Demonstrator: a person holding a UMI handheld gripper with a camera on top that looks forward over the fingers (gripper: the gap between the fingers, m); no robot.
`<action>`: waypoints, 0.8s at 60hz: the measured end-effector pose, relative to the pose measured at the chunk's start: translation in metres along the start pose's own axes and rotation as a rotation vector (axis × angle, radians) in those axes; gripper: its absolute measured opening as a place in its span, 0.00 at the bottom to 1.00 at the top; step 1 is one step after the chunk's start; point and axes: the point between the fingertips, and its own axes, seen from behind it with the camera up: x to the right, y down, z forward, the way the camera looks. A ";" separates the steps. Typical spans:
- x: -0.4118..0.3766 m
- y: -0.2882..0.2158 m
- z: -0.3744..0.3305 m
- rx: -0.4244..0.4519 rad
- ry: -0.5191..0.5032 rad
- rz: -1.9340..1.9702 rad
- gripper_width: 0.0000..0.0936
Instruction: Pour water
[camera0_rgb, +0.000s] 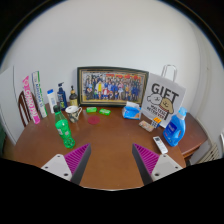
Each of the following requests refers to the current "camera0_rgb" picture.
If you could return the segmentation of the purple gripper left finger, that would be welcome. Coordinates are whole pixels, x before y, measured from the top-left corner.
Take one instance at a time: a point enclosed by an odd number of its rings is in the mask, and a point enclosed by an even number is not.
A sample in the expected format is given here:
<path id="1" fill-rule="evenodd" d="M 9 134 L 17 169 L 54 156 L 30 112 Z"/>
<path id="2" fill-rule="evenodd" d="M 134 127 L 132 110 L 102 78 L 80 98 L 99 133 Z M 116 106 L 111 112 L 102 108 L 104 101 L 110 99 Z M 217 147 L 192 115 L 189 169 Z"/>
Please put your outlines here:
<path id="1" fill-rule="evenodd" d="M 91 145 L 85 144 L 66 155 L 56 154 L 42 169 L 79 185 L 90 155 Z"/>

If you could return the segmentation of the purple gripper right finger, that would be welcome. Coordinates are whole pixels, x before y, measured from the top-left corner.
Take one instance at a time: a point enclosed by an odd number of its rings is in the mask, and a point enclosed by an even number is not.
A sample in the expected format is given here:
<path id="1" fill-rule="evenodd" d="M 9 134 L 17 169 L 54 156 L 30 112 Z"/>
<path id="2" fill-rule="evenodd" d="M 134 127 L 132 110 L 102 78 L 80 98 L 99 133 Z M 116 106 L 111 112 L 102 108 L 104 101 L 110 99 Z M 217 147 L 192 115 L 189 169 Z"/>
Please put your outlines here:
<path id="1" fill-rule="evenodd" d="M 150 184 L 182 169 L 182 167 L 167 154 L 158 155 L 138 144 L 132 145 L 132 154 L 144 185 Z"/>

